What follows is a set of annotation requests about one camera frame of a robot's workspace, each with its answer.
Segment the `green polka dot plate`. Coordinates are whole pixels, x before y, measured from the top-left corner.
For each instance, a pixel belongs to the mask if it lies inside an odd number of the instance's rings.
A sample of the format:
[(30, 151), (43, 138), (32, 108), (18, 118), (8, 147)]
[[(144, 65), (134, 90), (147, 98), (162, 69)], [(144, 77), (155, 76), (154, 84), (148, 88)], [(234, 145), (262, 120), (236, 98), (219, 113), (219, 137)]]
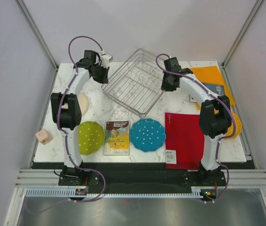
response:
[(78, 127), (79, 152), (89, 155), (97, 152), (104, 144), (105, 132), (103, 127), (95, 121), (86, 121)]

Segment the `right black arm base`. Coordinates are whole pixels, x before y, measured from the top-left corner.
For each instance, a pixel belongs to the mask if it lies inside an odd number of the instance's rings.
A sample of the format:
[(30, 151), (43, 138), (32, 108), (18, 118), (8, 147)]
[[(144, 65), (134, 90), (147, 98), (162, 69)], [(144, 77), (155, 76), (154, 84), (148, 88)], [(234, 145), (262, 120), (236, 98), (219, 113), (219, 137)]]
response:
[(213, 171), (200, 170), (186, 170), (183, 172), (182, 184), (184, 186), (200, 186), (200, 187), (214, 187), (225, 186), (225, 175), (220, 169)]

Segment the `wire dish rack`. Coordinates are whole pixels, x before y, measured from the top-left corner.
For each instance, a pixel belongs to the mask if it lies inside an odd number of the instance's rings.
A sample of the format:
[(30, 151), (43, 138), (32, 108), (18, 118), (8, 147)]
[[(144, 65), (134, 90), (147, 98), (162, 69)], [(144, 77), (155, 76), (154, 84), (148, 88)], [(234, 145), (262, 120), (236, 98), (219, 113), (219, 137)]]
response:
[(145, 118), (163, 95), (164, 72), (156, 64), (156, 56), (137, 49), (101, 86), (103, 93), (115, 103)]

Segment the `cream and blue plate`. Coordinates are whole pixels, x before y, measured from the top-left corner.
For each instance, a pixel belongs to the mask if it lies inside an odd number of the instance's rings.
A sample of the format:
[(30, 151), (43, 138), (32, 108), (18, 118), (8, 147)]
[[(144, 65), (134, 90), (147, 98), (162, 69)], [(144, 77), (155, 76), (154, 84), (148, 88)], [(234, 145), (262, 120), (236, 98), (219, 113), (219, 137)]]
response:
[(87, 113), (87, 111), (89, 109), (89, 105), (90, 105), (88, 97), (85, 94), (80, 93), (78, 95), (78, 102), (79, 102), (79, 106), (80, 106), (80, 110), (81, 110), (82, 115), (85, 115)]

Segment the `dark blue book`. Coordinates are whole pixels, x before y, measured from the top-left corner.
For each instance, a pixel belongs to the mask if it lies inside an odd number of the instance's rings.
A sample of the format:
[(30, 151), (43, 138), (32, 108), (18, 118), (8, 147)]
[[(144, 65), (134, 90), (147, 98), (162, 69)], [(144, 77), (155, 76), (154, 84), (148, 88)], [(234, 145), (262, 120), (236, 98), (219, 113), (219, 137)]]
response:
[(195, 103), (199, 104), (205, 100), (212, 100), (211, 96), (221, 97), (225, 95), (223, 85), (186, 81), (182, 82), (181, 88), (189, 94)]

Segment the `blue polka dot plate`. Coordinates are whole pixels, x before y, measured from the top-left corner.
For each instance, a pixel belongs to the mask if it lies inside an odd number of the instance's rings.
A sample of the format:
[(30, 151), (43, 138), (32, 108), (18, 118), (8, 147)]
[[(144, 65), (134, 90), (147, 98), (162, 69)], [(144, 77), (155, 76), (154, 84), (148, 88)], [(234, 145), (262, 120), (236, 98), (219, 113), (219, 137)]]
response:
[(130, 128), (129, 135), (133, 146), (143, 152), (157, 151), (166, 139), (163, 125), (151, 118), (135, 122)]

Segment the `pink cube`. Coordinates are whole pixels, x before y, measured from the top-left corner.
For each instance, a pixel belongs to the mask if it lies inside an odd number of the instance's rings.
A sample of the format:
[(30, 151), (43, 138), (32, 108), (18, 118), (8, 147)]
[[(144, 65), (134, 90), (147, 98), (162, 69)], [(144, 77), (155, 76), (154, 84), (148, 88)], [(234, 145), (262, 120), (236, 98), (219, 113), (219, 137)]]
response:
[(48, 144), (53, 139), (51, 134), (46, 129), (42, 129), (42, 130), (38, 131), (35, 134), (35, 136), (36, 136), (38, 142), (41, 143), (42, 145)]

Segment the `paperback book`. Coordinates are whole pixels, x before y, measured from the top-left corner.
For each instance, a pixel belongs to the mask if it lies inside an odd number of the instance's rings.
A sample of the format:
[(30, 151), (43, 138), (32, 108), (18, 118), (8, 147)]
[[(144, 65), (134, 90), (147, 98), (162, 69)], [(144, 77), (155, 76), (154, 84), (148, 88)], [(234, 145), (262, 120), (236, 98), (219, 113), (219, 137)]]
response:
[(107, 121), (104, 155), (128, 156), (130, 154), (130, 121)]

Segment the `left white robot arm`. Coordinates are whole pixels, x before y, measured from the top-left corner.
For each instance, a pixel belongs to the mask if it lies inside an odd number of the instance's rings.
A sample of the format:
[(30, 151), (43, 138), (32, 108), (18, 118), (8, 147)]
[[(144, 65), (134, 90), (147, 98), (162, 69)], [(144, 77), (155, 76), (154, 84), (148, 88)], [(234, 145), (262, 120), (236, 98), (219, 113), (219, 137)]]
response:
[(78, 126), (81, 123), (82, 111), (78, 96), (85, 83), (93, 78), (100, 84), (108, 83), (108, 71), (113, 56), (86, 50), (84, 56), (74, 63), (69, 84), (61, 92), (53, 92), (50, 96), (53, 122), (63, 137), (64, 166), (62, 176), (69, 176), (75, 185), (85, 181), (85, 173), (81, 170), (82, 158), (78, 144)]

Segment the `orange folder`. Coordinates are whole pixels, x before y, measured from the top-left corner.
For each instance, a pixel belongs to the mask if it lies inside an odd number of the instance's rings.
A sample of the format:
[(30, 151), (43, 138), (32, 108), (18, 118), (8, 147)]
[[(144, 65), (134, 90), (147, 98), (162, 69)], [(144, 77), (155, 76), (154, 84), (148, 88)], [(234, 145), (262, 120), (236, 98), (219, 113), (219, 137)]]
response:
[(210, 84), (216, 84), (216, 85), (223, 85), (225, 95), (230, 100), (230, 105), (236, 104), (217, 66), (194, 67), (194, 68), (191, 68), (191, 70), (193, 71), (197, 79), (199, 79), (200, 82), (202, 82), (203, 84), (210, 83)]

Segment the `red folder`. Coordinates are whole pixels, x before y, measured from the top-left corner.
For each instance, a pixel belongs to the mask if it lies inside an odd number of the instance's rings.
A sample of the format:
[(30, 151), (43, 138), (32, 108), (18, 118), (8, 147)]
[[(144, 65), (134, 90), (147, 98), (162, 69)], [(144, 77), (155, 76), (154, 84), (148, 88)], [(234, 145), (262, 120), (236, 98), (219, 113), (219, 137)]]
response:
[(204, 134), (196, 114), (165, 113), (166, 168), (198, 170), (204, 152)]

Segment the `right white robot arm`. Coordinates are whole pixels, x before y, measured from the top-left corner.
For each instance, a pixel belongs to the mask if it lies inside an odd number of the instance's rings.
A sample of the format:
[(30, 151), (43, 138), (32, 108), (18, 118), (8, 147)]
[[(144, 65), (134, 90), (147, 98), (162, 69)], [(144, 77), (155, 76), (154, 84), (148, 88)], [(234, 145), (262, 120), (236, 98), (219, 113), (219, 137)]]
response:
[(164, 67), (160, 66), (158, 59), (156, 64), (164, 73), (161, 85), (163, 91), (172, 92), (181, 88), (200, 105), (199, 127), (204, 134), (204, 152), (198, 180), (203, 185), (210, 185), (215, 180), (213, 171), (221, 166), (221, 140), (226, 138), (228, 129), (235, 125), (230, 99), (209, 90), (191, 69), (182, 68), (176, 57), (164, 60)]

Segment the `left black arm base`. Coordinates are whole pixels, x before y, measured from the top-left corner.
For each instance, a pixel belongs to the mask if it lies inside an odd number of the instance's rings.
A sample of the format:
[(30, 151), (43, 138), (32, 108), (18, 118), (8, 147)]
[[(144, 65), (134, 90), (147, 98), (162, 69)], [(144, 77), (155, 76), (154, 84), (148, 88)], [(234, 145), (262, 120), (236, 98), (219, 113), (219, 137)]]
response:
[(103, 179), (94, 171), (64, 166), (59, 174), (59, 186), (103, 186)]

